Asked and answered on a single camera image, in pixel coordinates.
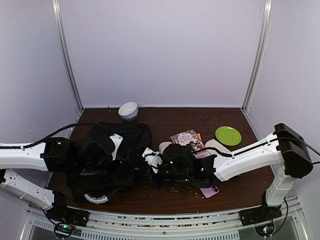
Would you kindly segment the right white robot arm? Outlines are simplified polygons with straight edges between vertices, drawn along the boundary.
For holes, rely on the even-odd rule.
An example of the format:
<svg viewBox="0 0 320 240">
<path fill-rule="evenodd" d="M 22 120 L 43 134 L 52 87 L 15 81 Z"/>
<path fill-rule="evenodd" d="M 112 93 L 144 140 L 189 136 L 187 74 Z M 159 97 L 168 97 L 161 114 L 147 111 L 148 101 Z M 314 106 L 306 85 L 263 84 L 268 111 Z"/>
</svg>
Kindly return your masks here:
<svg viewBox="0 0 320 240">
<path fill-rule="evenodd" d="M 188 183 L 210 188 L 238 175 L 279 164 L 279 170 L 256 210 L 259 220 L 268 220 L 280 206 L 297 179 L 313 170 L 313 163 L 303 137 L 284 123 L 275 125 L 267 137 L 230 153 L 216 147 L 192 151 L 190 147 L 169 144 L 162 153 L 146 148 L 143 159 L 153 172 L 153 181 Z"/>
</svg>

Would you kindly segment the black student backpack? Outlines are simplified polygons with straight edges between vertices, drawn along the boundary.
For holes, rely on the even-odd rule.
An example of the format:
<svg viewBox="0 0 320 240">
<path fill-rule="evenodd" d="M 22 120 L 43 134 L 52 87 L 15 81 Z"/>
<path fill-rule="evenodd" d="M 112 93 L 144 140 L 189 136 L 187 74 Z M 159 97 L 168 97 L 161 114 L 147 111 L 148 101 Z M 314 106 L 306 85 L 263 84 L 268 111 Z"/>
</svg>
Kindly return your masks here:
<svg viewBox="0 0 320 240">
<path fill-rule="evenodd" d="M 110 136 L 118 134 L 123 141 L 112 158 L 115 149 Z M 67 175 L 67 186 L 72 193 L 73 202 L 80 204 L 86 197 L 108 201 L 117 192 L 128 190 L 136 176 L 145 170 L 147 163 L 142 157 L 146 148 L 152 146 L 152 133 L 147 124 L 122 124 L 99 122 L 78 143 L 76 169 Z M 114 180 L 81 180 L 80 173 L 89 166 L 113 168 L 117 178 Z"/>
</svg>

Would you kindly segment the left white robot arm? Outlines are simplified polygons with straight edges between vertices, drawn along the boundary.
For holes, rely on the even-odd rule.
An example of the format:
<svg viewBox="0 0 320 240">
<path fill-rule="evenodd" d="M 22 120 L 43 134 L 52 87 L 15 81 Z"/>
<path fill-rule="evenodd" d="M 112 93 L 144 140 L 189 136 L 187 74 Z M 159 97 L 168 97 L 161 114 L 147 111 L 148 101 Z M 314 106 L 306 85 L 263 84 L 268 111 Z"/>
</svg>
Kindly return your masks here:
<svg viewBox="0 0 320 240">
<path fill-rule="evenodd" d="M 72 218 L 66 196 L 40 187 L 16 173 L 31 169 L 66 175 L 75 203 L 104 204 L 118 191 L 110 176 L 124 138 L 116 133 L 91 131 L 83 140 L 49 137 L 34 143 L 0 146 L 0 186 L 57 217 Z"/>
</svg>

